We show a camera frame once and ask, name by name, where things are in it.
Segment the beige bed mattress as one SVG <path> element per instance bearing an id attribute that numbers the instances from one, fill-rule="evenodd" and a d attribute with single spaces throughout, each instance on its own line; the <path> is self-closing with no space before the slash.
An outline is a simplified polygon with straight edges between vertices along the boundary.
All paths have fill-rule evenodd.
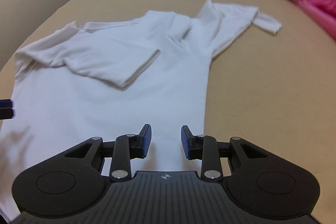
<path id="1" fill-rule="evenodd" d="M 204 132 L 239 136 L 312 173 L 321 187 L 313 215 L 335 223 L 335 41 L 287 0 L 71 0 L 25 47 L 75 22 L 125 22 L 148 11 L 196 17 L 207 1 L 256 6 L 281 23 L 271 34 L 251 26 L 210 64 Z M 11 98 L 16 67 L 6 64 Z"/>

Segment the white polo shirt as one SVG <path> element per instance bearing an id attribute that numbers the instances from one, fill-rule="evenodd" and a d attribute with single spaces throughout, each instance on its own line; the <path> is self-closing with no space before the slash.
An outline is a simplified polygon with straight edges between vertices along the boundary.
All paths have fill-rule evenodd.
<path id="1" fill-rule="evenodd" d="M 204 132 L 210 64 L 248 28 L 281 23 L 256 6 L 207 1 L 191 18 L 148 11 L 125 22 L 68 23 L 17 51 L 1 127 L 1 215 L 15 219 L 14 179 L 93 136 L 114 140 L 150 124 L 149 155 L 133 170 L 198 170 L 183 155 L 181 128 Z"/>

